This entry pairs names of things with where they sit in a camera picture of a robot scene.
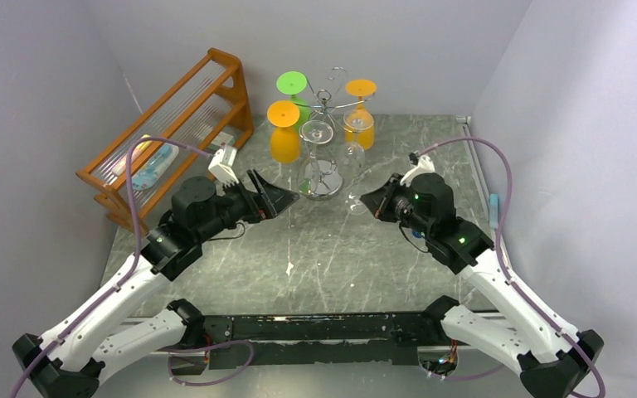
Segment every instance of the gray wall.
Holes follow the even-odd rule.
[[[606,340],[609,397],[637,397],[637,0],[535,0],[474,111],[509,156],[505,236],[523,277]],[[494,192],[499,161],[480,150]],[[592,377],[582,392],[596,394]]]
[[[377,82],[376,113],[470,114],[530,0],[87,3],[144,109],[214,46],[243,61],[256,113],[282,72],[318,88],[343,66]]]
[[[0,397],[20,374],[13,341],[100,281],[114,226],[75,171],[136,115],[82,2],[0,0]]]

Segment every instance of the marble tabletop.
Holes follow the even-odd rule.
[[[238,153],[236,175],[251,187],[245,171],[254,168],[267,181],[292,188],[297,167],[275,162],[269,153],[270,129],[262,118],[255,125],[260,127]],[[302,198],[280,217],[247,226],[239,239],[204,244],[201,259],[131,316],[153,316],[179,298],[208,315],[411,311],[425,308],[443,294],[474,311],[493,310],[480,292],[415,250],[396,224],[377,221],[368,213],[354,215],[348,209],[353,204],[349,195],[372,191],[393,172],[409,170],[409,152],[461,136],[455,117],[376,115],[375,130],[375,144],[366,152],[365,173],[356,183],[327,201]],[[339,133],[327,149],[335,150],[343,142]],[[436,171],[453,188],[458,214],[492,235],[474,172],[476,157],[468,145],[454,143],[431,157]],[[205,174],[206,166],[198,160],[187,175]],[[158,208],[161,213],[168,206]],[[132,234],[119,228],[104,281],[133,248]]]

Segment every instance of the gray marble surface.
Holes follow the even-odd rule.
[[[328,201],[302,198],[277,219],[248,226],[237,240],[206,243],[200,260],[132,316],[152,316],[179,298],[205,314],[410,311],[425,308],[443,294],[473,310],[494,309],[482,294],[405,242],[395,224],[348,209],[354,203],[351,196],[380,187],[393,172],[409,170],[409,152],[460,136],[455,118],[376,115],[375,123],[375,144],[366,153],[367,170],[357,182]],[[270,129],[262,118],[255,125],[260,127],[236,159],[236,175],[251,187],[245,170],[252,167],[275,185],[291,188],[297,167],[272,160]],[[327,150],[343,142],[339,133]],[[451,144],[431,157],[436,171],[453,187],[458,214],[489,231],[467,146]],[[187,175],[205,170],[205,162],[197,161]],[[166,206],[158,207],[150,221]],[[133,248],[132,234],[119,228],[104,281]]]

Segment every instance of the black cable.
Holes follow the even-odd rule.
[[[246,226],[245,226],[245,224],[243,224],[242,222],[237,222],[237,223],[236,223],[236,225],[237,225],[237,226],[240,226],[240,227],[241,227],[241,229],[243,230],[243,231],[241,231],[241,234],[240,234],[240,235],[236,235],[236,236],[225,236],[225,237],[222,237],[222,238],[211,238],[211,239],[207,240],[207,242],[213,242],[214,240],[234,240],[234,239],[241,238],[243,235],[245,235],[245,234],[246,234]]]
[[[404,239],[406,239],[407,242],[411,243],[411,245],[414,246],[415,249],[419,250],[421,253],[428,253],[428,250],[420,249],[419,246],[417,246],[414,242],[411,241],[411,239],[409,239],[408,236],[406,236],[404,228],[401,227],[401,224],[399,225],[399,231],[401,232],[401,235],[404,236]]]

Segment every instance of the round metal base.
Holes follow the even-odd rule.
[[[328,160],[317,160],[318,170],[314,163],[307,163],[299,170],[297,186],[299,193],[308,199],[325,201],[335,197],[343,186],[343,178],[338,174],[336,164]]]

